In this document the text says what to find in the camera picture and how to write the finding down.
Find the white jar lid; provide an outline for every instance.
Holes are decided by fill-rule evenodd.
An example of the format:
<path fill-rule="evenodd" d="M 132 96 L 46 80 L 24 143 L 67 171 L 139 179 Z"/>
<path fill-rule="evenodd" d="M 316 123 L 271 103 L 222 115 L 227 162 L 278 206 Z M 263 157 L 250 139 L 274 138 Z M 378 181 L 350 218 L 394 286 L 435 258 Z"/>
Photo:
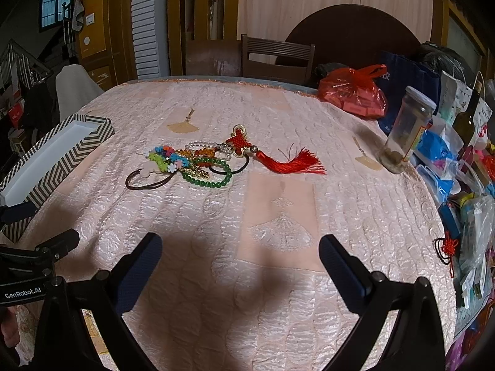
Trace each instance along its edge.
<path fill-rule="evenodd" d="M 424 93 L 421 93 L 419 90 L 414 89 L 412 86 L 407 86 L 405 91 L 409 96 L 411 96 L 418 103 L 421 103 L 423 106 L 430 107 L 432 110 L 437 108 L 437 105 L 433 100 L 431 100 Z"/>

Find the human hand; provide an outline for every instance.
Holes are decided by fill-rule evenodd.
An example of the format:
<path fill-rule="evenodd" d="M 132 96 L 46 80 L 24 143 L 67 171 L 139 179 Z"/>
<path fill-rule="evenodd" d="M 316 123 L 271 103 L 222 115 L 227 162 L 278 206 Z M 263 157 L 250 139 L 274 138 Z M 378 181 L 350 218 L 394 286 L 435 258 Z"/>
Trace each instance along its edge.
<path fill-rule="evenodd" d="M 7 347 L 15 347 L 21 341 L 15 314 L 16 307 L 7 307 L 0 311 L 0 330 L 2 330 L 3 339 Z"/>

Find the pile of jewelry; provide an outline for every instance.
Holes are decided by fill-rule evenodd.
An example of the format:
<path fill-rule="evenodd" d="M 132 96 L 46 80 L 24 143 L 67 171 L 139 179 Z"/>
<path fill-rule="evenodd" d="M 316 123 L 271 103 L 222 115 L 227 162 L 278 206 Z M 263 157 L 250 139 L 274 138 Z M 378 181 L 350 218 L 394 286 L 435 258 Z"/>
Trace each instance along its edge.
<path fill-rule="evenodd" d="M 233 174 L 243 171 L 249 163 L 249 154 L 263 163 L 268 169 L 276 173 L 317 173 L 325 174 L 325 169 L 318 158 L 306 149 L 302 149 L 294 159 L 288 163 L 280 163 L 266 156 L 257 146 L 247 141 L 246 129 L 237 125 L 234 127 L 231 137 L 223 143 L 215 142 L 191 142 L 184 149 L 175 150 L 168 145 L 160 145 L 146 154 L 150 160 L 142 168 L 132 172 L 126 179 L 129 189 L 154 189 L 167 184 L 172 176 L 181 173 L 182 178 L 191 184 L 201 187 L 221 188 L 227 185 Z M 232 171 L 228 165 L 232 155 L 246 158 L 246 163 L 238 170 Z M 224 176 L 222 181 L 212 181 L 211 173 Z M 138 174 L 148 177 L 151 172 L 169 173 L 170 175 L 159 182 L 144 186 L 132 186 L 130 181 Z"/>

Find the glass jar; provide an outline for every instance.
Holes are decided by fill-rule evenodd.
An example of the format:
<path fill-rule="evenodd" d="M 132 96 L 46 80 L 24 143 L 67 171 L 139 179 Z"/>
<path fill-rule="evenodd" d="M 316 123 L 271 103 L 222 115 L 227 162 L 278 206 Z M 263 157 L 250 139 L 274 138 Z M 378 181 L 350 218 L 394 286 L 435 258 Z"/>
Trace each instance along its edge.
<path fill-rule="evenodd" d="M 378 154 L 380 163 L 395 174 L 404 171 L 437 107 L 433 100 L 412 86 L 405 92 L 389 138 Z"/>

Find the navy blue shopping bag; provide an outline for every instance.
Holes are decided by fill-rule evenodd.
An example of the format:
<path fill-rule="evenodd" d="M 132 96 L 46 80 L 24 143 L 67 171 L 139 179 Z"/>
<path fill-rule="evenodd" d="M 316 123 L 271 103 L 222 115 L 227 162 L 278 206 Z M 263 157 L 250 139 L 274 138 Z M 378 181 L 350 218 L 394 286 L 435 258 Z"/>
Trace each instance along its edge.
<path fill-rule="evenodd" d="M 404 56 L 385 51 L 380 53 L 378 64 L 385 64 L 388 70 L 385 75 L 375 78 L 376 85 L 382 89 L 389 104 L 385 117 L 378 119 L 378 125 L 386 135 L 392 130 L 407 86 L 424 93 L 438 107 L 441 91 L 440 75 Z"/>

